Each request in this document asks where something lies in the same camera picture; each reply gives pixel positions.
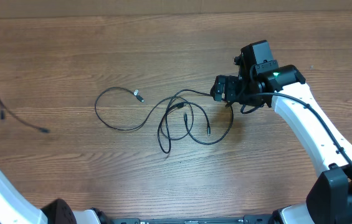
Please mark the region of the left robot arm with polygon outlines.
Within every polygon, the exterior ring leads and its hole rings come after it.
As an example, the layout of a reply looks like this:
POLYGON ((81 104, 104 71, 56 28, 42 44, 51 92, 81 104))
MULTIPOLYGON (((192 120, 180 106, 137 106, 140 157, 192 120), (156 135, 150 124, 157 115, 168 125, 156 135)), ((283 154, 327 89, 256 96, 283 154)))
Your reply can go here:
POLYGON ((73 211, 62 199, 37 208, 27 201, 0 170, 0 223, 93 223, 100 220, 93 210, 73 211))

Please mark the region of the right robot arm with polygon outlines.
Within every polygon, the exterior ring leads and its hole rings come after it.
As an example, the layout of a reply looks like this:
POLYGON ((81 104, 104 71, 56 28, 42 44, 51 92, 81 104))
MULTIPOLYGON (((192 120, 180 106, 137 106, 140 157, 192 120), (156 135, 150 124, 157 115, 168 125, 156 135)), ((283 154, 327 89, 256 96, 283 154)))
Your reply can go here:
POLYGON ((294 65, 280 66, 266 40, 243 47, 236 76, 219 75, 210 94, 228 106, 272 108, 290 126, 317 175, 302 203, 269 215, 246 215, 244 223, 352 223, 352 144, 316 102, 294 65))

